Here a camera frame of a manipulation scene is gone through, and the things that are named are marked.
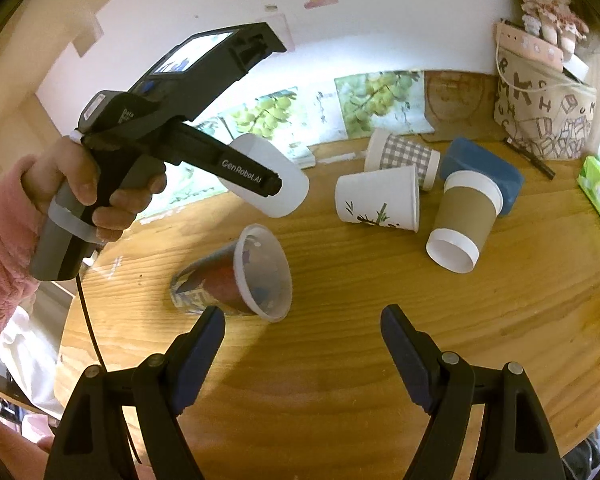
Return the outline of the person's left hand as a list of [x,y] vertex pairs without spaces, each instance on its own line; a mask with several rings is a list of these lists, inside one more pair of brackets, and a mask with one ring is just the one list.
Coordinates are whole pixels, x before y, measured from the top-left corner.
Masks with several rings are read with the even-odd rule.
[[[76,199],[84,206],[97,200],[99,170],[87,150],[63,136],[48,148],[23,174],[23,191],[41,214],[47,214],[52,198],[67,182]],[[119,188],[109,199],[109,205],[98,207],[93,214],[100,240],[115,242],[132,226],[144,211],[152,196],[166,188],[166,170],[151,177],[143,188]]]

